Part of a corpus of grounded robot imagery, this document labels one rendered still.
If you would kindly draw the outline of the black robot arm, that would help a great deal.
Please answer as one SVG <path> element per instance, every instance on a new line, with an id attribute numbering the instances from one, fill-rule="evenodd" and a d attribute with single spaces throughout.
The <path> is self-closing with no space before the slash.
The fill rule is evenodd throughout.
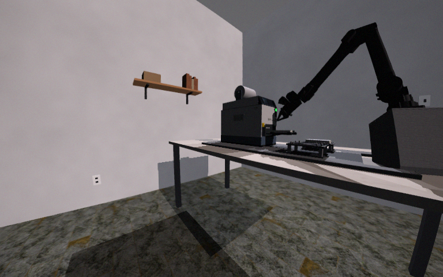
<path id="1" fill-rule="evenodd" d="M 282 108 L 286 111 L 291 105 L 292 108 L 298 108 L 303 100 L 306 103 L 341 61 L 363 43 L 367 45 L 378 80 L 376 96 L 379 98 L 377 100 L 388 103 L 386 111 L 392 108 L 424 108 L 425 105 L 419 106 L 418 102 L 413 100 L 412 95 L 408 93 L 407 86 L 403 86 L 402 79 L 395 75 L 376 23 L 349 30 L 342 38 L 340 47 L 311 82 L 297 94 L 291 91 L 286 95 L 286 98 L 282 96 L 278 104 L 284 105 Z"/>

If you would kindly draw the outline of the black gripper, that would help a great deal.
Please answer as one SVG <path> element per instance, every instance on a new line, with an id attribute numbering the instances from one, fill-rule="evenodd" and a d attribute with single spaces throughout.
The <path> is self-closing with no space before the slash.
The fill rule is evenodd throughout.
<path id="1" fill-rule="evenodd" d="M 291 105 L 291 103 L 290 103 Z M 296 108 L 292 108 L 292 105 L 285 111 L 283 108 L 281 108 L 280 112 L 279 112 L 279 116 L 277 118 L 277 121 L 280 121 L 282 119 L 286 119 L 290 116 L 292 116 L 292 112 L 295 110 Z M 280 118 L 281 115 L 283 116 L 283 118 Z M 280 119 L 279 119 L 280 118 Z"/>

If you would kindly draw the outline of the light grey cylinder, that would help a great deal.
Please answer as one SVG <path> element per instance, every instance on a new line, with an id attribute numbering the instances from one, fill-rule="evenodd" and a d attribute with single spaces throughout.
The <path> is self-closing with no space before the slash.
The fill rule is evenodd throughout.
<path id="1" fill-rule="evenodd" d="M 256 92 L 255 92 L 255 90 L 250 89 L 250 88 L 247 88 L 247 87 L 244 87 L 244 86 L 242 86 L 242 85 L 239 85 L 239 86 L 235 89 L 235 92 L 234 92 L 234 96 L 235 96 L 235 98 L 236 98 L 236 91 L 238 91 L 238 90 L 242 90 L 242 99 L 250 98 L 250 97 L 256 96 Z"/>

